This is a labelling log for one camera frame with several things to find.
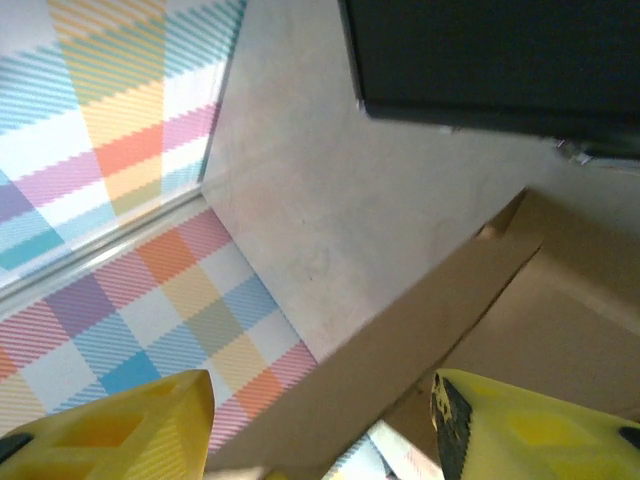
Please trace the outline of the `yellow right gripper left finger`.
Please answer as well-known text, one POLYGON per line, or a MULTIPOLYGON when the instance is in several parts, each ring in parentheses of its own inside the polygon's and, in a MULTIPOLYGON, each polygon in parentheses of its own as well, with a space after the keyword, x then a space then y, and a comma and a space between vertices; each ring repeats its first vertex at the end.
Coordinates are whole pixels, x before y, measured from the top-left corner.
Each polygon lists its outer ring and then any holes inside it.
POLYGON ((200 479, 215 401, 195 369, 23 424, 1 438, 4 479, 200 479))

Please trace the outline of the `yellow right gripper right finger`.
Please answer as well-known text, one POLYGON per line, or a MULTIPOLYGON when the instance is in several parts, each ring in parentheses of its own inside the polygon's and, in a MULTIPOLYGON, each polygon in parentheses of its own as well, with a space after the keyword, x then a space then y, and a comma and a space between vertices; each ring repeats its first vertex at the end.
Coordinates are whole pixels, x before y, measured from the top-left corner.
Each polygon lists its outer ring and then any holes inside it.
POLYGON ((636 479, 639 425, 456 369, 432 383, 447 479, 636 479))

